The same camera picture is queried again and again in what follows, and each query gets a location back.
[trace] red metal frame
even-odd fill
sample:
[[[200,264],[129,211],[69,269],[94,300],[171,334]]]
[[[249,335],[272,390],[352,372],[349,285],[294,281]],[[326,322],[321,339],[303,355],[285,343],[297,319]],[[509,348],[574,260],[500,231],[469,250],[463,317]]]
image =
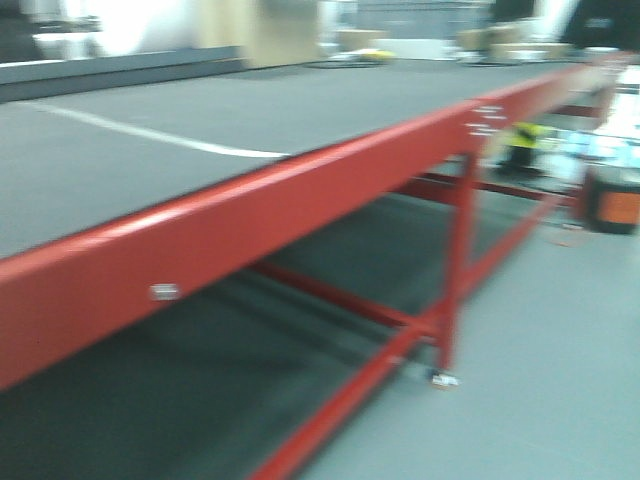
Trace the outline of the red metal frame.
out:
[[[612,62],[630,58],[620,54],[544,75],[0,261],[0,388],[166,306],[151,298],[154,284],[176,284],[187,295],[387,191],[454,205],[445,292],[416,317],[277,266],[254,266],[367,318],[401,326],[252,477],[288,478],[418,342],[435,343],[438,367],[450,368],[463,298],[544,215],[564,202],[556,195],[524,192],[542,203],[488,254],[470,263],[475,189],[518,194],[507,187],[478,185],[477,156],[485,137],[475,135],[471,125],[478,123],[483,108],[499,106],[501,115],[491,126],[506,127],[557,109],[585,91],[610,90],[606,87],[615,81]],[[460,179],[416,179],[455,154],[467,158]]]

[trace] gray floor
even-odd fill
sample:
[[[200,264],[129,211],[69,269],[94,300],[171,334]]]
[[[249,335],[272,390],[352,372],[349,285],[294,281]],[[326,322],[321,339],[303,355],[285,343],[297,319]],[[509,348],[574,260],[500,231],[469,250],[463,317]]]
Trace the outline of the gray floor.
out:
[[[407,364],[303,480],[640,478],[640,239],[534,235],[468,303],[453,392]]]

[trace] gray belt surface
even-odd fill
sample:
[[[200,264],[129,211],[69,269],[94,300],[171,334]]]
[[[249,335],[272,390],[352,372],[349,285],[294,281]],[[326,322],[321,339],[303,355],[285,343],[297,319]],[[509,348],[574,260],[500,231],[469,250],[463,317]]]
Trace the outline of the gray belt surface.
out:
[[[292,155],[566,66],[292,66],[0,105],[0,258],[277,161],[168,145],[35,110],[39,105]]]

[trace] white line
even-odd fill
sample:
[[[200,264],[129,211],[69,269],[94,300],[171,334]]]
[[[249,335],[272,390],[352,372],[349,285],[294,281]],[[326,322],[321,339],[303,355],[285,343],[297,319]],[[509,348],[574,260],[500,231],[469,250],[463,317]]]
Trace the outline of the white line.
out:
[[[250,158],[284,158],[286,153],[277,152],[261,152],[259,150],[245,150],[242,148],[227,147],[216,143],[201,142],[192,138],[172,135],[171,133],[161,132],[150,128],[137,127],[123,122],[115,122],[108,118],[93,115],[91,113],[70,110],[68,108],[54,107],[41,102],[15,102],[17,105],[29,107],[41,112],[59,115],[61,117],[70,118],[78,122],[94,125],[96,127],[105,128],[114,132],[124,133],[134,137],[156,140],[158,142],[169,143],[179,147],[186,147],[192,150],[201,150],[208,153],[217,153],[219,155],[231,155],[234,157],[250,157]]]

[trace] red metal leg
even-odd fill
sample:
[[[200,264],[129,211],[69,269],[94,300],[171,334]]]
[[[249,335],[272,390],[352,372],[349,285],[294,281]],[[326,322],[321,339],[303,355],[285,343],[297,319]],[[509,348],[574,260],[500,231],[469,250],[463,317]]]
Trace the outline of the red metal leg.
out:
[[[453,343],[459,304],[464,293],[464,274],[473,243],[475,212],[475,178],[478,156],[470,154],[465,171],[457,183],[457,208],[451,229],[451,243],[445,285],[444,317],[438,335],[437,368],[448,370],[453,357]]]
[[[611,83],[596,94],[596,104],[594,105],[594,118],[597,119],[597,127],[607,123],[611,113],[611,105],[616,96],[617,83]]]

